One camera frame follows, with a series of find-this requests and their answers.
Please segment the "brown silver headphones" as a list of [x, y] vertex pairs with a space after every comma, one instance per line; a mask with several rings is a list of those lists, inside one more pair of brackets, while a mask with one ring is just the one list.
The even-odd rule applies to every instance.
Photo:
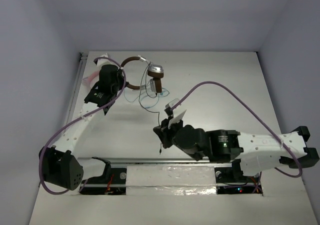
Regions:
[[160, 94], [163, 91], [162, 81], [161, 79], [164, 77], [164, 69], [161, 65], [156, 65], [151, 63], [149, 60], [145, 59], [144, 57], [138, 56], [131, 56], [126, 58], [122, 63], [121, 67], [124, 68], [126, 64], [132, 61], [142, 61], [147, 63], [147, 75], [151, 77], [150, 79], [150, 87], [151, 91], [155, 94]]

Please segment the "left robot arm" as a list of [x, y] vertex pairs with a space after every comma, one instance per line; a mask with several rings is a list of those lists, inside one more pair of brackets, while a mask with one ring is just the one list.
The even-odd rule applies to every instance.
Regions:
[[111, 178], [111, 163], [91, 156], [79, 159], [80, 151], [96, 124], [105, 117], [126, 86], [122, 67], [103, 65], [98, 81], [92, 86], [79, 116], [58, 132], [59, 139], [50, 138], [39, 153], [39, 177], [42, 187], [52, 195], [58, 195], [47, 186], [64, 188], [64, 192], [82, 189], [88, 181], [106, 182]]

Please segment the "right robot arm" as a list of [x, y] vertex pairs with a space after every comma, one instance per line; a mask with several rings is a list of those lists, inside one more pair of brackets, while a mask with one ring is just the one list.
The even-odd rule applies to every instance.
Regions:
[[231, 163], [231, 177], [238, 182], [262, 171], [288, 166], [305, 169], [319, 162], [317, 149], [307, 146], [310, 133], [300, 126], [291, 133], [250, 134], [237, 130], [211, 130], [170, 124], [164, 119], [153, 128], [163, 148], [175, 146], [195, 161], [208, 158], [211, 163]]

